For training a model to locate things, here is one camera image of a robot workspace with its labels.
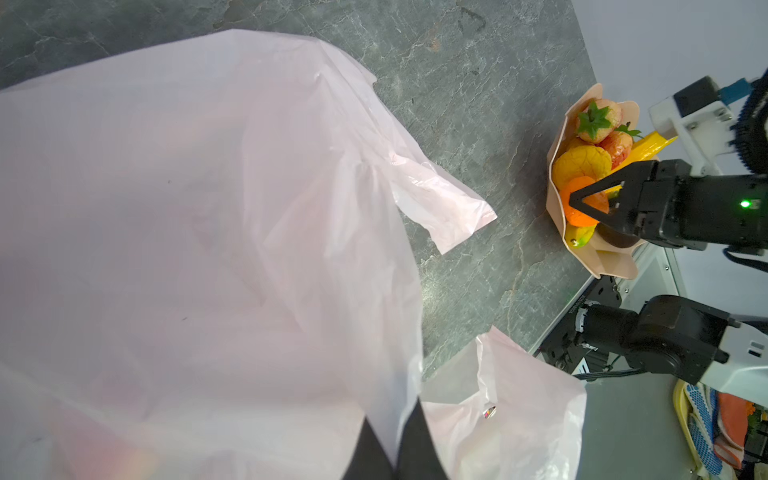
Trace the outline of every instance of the artificial strawberry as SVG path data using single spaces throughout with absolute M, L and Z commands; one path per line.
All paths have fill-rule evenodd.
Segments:
M 576 134 L 586 142 L 599 144 L 621 124 L 621 106 L 615 101 L 600 98 L 576 118 Z

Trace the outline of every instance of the orange fruit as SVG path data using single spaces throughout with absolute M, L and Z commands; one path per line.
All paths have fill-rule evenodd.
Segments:
M 552 165 L 552 183 L 562 190 L 576 177 L 600 180 L 611 172 L 611 156 L 594 145 L 573 147 L 562 154 Z
M 576 177 L 569 181 L 568 184 L 566 184 L 565 187 L 560 190 L 560 200 L 563 202 L 563 213 L 565 214 L 565 219 L 574 227 L 594 227 L 600 223 L 589 215 L 583 214 L 579 210 L 576 210 L 572 206 L 568 205 L 568 201 L 571 199 L 572 193 L 574 193 L 576 190 L 581 190 L 584 187 L 588 187 L 593 183 L 594 180 L 590 177 Z M 597 192 L 594 195 L 590 195 L 584 199 L 584 203 L 590 207 L 597 208 L 601 212 L 606 214 L 608 213 L 608 195 L 603 192 Z
M 611 156 L 611 169 L 618 167 L 632 151 L 632 137 L 623 131 L 612 131 L 598 144 Z

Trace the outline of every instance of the plastic bag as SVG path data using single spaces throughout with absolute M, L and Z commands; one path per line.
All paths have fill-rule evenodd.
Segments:
M 365 415 L 395 458 L 422 342 L 393 195 L 441 251 L 495 215 L 374 81 L 227 31 L 0 92 L 3 472 L 339 478 Z
M 496 327 L 435 371 L 422 407 L 451 480 L 573 480 L 587 393 Z

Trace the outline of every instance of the fruit bouquet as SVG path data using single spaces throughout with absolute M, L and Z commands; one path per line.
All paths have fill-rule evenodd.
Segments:
M 549 183 L 547 212 L 568 250 L 596 278 L 600 275 L 635 278 L 632 252 L 643 243 L 627 237 L 568 205 L 576 190 L 593 184 L 635 161 L 658 160 L 674 141 L 653 132 L 644 137 L 635 129 L 640 108 L 633 101 L 616 103 L 594 85 L 565 114 L 558 137 L 547 154 Z M 608 213 L 616 186 L 591 195 L 584 202 Z

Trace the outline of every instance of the orange fabric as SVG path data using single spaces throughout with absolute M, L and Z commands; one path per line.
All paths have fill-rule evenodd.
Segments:
M 714 441 L 715 455 L 733 466 L 741 468 L 744 460 L 744 442 L 746 440 L 747 416 L 749 403 L 728 393 L 717 393 L 717 426 L 720 435 Z
M 728 393 L 717 393 L 723 433 L 731 443 L 744 447 L 746 438 L 746 400 Z

